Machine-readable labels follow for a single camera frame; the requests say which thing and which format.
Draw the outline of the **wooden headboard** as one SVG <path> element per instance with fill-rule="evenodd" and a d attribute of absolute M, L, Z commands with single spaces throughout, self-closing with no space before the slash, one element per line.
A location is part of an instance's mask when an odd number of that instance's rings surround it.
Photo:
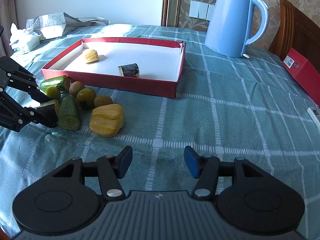
<path fill-rule="evenodd" d="M 268 51 L 283 60 L 293 48 L 319 70 L 319 47 L 319 26 L 291 2 L 280 0 L 280 26 Z"/>

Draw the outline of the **checked teal tablecloth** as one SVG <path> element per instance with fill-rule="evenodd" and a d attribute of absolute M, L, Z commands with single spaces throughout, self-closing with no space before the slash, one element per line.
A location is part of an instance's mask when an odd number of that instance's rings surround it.
<path fill-rule="evenodd" d="M 209 50 L 200 31 L 114 24 L 43 41 L 14 60 L 42 81 L 47 62 L 89 37 L 184 41 L 176 98 L 97 88 L 97 94 L 124 109 L 124 127 L 114 138 L 92 133 L 88 112 L 75 132 L 35 124 L 20 132 L 2 128 L 1 228 L 9 236 L 19 232 L 11 210 L 16 195 L 65 161 L 95 161 L 130 145 L 133 161 L 121 180 L 125 191 L 190 191 L 195 180 L 183 160 L 189 145 L 223 161 L 242 156 L 295 189 L 306 205 L 298 230 L 307 239 L 319 239 L 319 131 L 307 112 L 315 104 L 278 57 L 249 47 L 249 59 L 234 59 Z"/>

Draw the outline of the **red shallow cardboard tray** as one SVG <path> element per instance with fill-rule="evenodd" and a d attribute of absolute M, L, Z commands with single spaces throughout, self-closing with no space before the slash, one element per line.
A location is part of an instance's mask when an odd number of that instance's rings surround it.
<path fill-rule="evenodd" d="M 140 37 L 82 38 L 42 67 L 45 78 L 66 75 L 85 85 L 174 98 L 183 69 L 186 43 Z M 94 49 L 99 61 L 85 63 Z M 136 63 L 139 78 L 121 76 L 118 66 Z"/>

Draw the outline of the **dark eggplant slice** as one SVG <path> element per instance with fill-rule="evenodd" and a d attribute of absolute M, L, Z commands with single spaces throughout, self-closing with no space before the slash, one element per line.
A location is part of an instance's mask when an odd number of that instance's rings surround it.
<path fill-rule="evenodd" d="M 139 78 L 139 66 L 136 63 L 118 66 L 121 76 Z"/>

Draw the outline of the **large yellow bell pepper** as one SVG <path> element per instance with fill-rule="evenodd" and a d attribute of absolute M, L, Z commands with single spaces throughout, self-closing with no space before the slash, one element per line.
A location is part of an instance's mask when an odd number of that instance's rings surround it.
<path fill-rule="evenodd" d="M 119 104 L 93 109 L 89 122 L 92 132 L 104 137 L 115 137 L 124 126 L 124 110 Z"/>

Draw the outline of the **white remote control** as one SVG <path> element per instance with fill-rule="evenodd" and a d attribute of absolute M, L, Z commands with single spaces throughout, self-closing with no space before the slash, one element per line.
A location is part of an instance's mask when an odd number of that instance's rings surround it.
<path fill-rule="evenodd" d="M 307 113 L 310 115 L 310 118 L 312 119 L 318 130 L 320 130 L 320 114 L 317 109 L 315 109 L 315 107 L 308 107 Z"/>

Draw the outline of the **white tissue pack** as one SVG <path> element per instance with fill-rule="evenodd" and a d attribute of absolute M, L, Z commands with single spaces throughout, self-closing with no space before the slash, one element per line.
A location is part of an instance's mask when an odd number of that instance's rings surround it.
<path fill-rule="evenodd" d="M 40 44 L 40 41 L 44 40 L 43 34 L 36 32 L 33 27 L 18 29 L 16 24 L 12 23 L 10 32 L 9 46 L 11 46 L 13 53 L 29 53 Z"/>

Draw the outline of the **small yellow pepper piece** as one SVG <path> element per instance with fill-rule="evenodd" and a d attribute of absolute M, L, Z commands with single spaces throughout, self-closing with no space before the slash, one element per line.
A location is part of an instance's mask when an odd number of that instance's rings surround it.
<path fill-rule="evenodd" d="M 99 61 L 99 55 L 94 49 L 87 49 L 83 52 L 85 63 L 93 63 Z"/>

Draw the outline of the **brown kiwi fruit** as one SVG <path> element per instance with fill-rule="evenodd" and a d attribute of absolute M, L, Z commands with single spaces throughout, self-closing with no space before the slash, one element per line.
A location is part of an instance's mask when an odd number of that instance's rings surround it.
<path fill-rule="evenodd" d="M 83 83 L 81 83 L 80 81 L 75 81 L 70 85 L 69 88 L 69 94 L 76 98 L 78 93 L 85 88 L 85 85 Z"/>
<path fill-rule="evenodd" d="M 94 99 L 94 107 L 100 107 L 100 106 L 105 106 L 105 105 L 110 105 L 113 104 L 113 100 L 111 97 L 106 96 L 106 95 L 99 95 L 96 96 Z"/>

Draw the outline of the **green tomato with stem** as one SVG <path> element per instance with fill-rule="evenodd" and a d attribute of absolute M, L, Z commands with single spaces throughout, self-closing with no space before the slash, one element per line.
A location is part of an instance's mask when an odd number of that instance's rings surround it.
<path fill-rule="evenodd" d="M 76 96 L 78 105 L 83 109 L 92 109 L 94 107 L 94 100 L 96 93 L 91 88 L 84 88 Z"/>

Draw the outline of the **short green cucumber piece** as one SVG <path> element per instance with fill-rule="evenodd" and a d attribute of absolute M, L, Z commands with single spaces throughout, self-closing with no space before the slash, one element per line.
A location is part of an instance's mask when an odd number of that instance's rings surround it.
<path fill-rule="evenodd" d="M 65 96 L 60 105 L 58 124 L 61 128 L 69 131 L 77 131 L 81 120 L 78 105 L 71 95 Z"/>

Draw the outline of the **blue electric kettle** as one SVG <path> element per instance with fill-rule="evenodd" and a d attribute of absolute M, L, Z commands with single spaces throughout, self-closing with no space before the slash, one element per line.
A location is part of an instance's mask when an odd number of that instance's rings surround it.
<path fill-rule="evenodd" d="M 251 34 L 254 8 L 261 13 L 258 31 Z M 216 0 L 204 44 L 221 55 L 249 58 L 246 49 L 267 30 L 269 9 L 263 0 Z"/>

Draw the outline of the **brown curtain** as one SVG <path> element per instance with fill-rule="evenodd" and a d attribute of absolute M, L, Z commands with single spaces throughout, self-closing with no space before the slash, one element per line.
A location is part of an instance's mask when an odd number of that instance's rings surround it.
<path fill-rule="evenodd" d="M 11 56 L 12 49 L 10 43 L 10 27 L 14 23 L 17 25 L 15 0 L 0 0 L 1 6 L 1 26 L 3 33 L 1 34 L 1 56 Z"/>

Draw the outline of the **white wall switch panel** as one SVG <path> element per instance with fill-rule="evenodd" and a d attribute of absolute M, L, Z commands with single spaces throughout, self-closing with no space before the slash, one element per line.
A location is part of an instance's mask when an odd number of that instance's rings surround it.
<path fill-rule="evenodd" d="M 213 4 L 191 0 L 189 7 L 189 17 L 210 21 L 213 11 Z"/>

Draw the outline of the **long green cucumber half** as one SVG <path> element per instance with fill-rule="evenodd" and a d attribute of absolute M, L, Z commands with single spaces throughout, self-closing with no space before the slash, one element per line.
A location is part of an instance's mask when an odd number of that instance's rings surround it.
<path fill-rule="evenodd" d="M 45 92 L 49 87 L 56 87 L 61 93 L 69 91 L 70 81 L 66 75 L 45 79 L 40 84 L 40 90 Z"/>

